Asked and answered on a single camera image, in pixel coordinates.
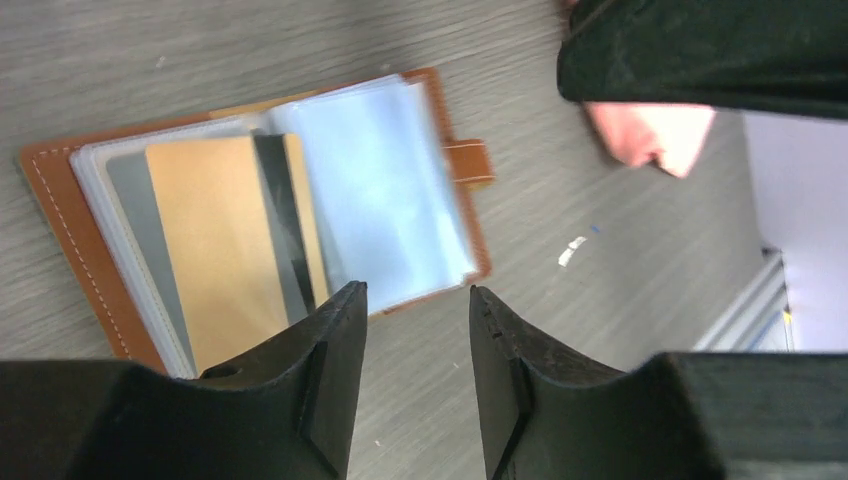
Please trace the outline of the gold black-striped credit card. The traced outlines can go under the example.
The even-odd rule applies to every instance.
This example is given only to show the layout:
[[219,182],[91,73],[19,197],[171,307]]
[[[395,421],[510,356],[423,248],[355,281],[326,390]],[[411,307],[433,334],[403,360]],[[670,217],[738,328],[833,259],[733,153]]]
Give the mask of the gold black-striped credit card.
[[329,298],[298,136],[173,141],[148,146],[145,157],[199,370]]

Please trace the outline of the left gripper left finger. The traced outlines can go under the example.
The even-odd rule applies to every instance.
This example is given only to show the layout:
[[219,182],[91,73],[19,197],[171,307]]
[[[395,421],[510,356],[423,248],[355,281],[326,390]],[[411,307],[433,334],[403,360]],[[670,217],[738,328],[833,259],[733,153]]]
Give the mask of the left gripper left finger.
[[367,334],[352,281],[182,380],[125,360],[5,361],[5,479],[343,479]]

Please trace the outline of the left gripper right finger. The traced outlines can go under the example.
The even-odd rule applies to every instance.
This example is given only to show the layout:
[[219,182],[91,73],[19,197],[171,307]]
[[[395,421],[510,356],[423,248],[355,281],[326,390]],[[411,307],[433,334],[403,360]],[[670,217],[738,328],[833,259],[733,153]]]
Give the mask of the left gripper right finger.
[[622,372],[472,287],[490,479],[843,479],[843,354],[663,352]]

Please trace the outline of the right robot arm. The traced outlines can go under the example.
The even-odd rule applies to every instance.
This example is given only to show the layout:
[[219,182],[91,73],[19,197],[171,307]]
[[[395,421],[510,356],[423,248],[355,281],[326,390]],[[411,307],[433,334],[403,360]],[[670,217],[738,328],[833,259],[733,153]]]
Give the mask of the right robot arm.
[[580,1],[557,59],[571,101],[844,120],[844,1]]

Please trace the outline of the brown leather card holder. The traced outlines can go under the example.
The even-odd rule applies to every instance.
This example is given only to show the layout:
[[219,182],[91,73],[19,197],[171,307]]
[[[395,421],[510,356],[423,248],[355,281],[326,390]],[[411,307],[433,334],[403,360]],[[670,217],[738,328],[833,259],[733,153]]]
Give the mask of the brown leather card holder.
[[112,352],[195,378],[351,280],[377,316],[489,275],[434,68],[23,147]]

